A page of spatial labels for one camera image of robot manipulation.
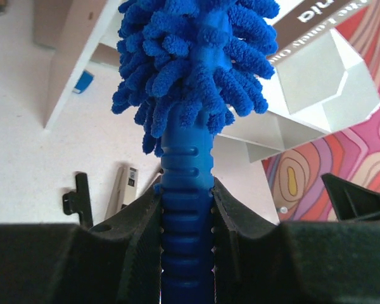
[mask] black bracket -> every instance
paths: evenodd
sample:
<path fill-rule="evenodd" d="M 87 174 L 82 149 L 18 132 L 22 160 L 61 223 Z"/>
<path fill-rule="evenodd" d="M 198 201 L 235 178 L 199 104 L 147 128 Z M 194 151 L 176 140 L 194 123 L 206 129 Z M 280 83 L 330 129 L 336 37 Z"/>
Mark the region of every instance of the black bracket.
<path fill-rule="evenodd" d="M 89 182 L 86 173 L 78 173 L 76 179 L 76 192 L 70 191 L 62 196 L 63 213 L 71 215 L 78 213 L 79 222 L 82 227 L 90 229 L 93 227 L 93 216 L 91 213 Z"/>
<path fill-rule="evenodd" d="M 88 197 L 85 174 L 77 194 L 81 179 Z M 212 193 L 217 303 L 380 304 L 380 222 L 276 227 L 218 179 Z M 150 187 L 90 230 L 0 225 L 0 303 L 159 304 L 161 224 L 161 196 Z"/>

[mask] black plastic clip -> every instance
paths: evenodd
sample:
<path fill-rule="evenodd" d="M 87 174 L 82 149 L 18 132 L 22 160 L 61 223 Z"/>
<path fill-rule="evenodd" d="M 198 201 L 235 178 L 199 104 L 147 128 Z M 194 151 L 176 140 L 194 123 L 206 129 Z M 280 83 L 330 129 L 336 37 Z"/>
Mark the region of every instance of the black plastic clip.
<path fill-rule="evenodd" d="M 82 227 L 90 229 L 93 227 L 93 216 L 91 213 L 89 182 L 86 173 L 78 173 L 76 179 L 76 192 L 70 191 L 62 196 L 63 213 L 71 215 L 78 213 L 79 222 Z"/>

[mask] blue microfiber duster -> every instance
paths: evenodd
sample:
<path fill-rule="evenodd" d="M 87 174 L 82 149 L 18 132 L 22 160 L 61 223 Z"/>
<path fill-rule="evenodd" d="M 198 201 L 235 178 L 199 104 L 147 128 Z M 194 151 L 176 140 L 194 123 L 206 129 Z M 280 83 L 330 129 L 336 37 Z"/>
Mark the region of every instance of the blue microfiber duster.
<path fill-rule="evenodd" d="M 240 116 L 264 113 L 256 75 L 276 32 L 274 0 L 129 0 L 118 43 L 123 82 L 112 111 L 138 106 L 143 151 L 161 156 L 162 302 L 214 303 L 213 137 Z"/>

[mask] white floor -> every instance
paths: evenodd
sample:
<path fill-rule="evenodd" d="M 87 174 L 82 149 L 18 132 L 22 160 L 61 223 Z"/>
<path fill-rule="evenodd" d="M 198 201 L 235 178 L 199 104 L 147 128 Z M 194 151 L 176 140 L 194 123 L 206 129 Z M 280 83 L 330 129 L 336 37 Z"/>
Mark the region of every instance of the white floor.
<path fill-rule="evenodd" d="M 63 214 L 61 195 L 75 189 L 74 172 L 82 171 L 89 176 L 98 223 L 118 165 L 139 169 L 141 192 L 159 160 L 141 151 L 143 131 L 132 122 L 135 110 L 111 113 L 119 75 L 95 63 L 87 67 L 95 75 L 92 85 L 70 98 L 52 131 L 43 129 L 53 51 L 33 44 L 32 15 L 32 0 L 14 0 L 0 16 L 0 222 L 76 222 L 77 216 Z M 215 150 L 216 176 L 235 197 L 277 222 L 262 165 L 249 164 L 242 145 L 231 147 L 230 154 Z"/>

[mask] blue plastic handle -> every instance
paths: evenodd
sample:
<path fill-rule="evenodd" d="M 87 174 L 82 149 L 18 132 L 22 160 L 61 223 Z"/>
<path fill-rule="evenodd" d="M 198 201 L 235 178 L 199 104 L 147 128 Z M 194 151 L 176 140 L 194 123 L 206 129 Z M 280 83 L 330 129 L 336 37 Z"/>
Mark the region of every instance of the blue plastic handle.
<path fill-rule="evenodd" d="M 213 136 L 200 112 L 192 128 L 179 126 L 180 105 L 162 136 L 163 304 L 215 303 L 211 188 Z"/>

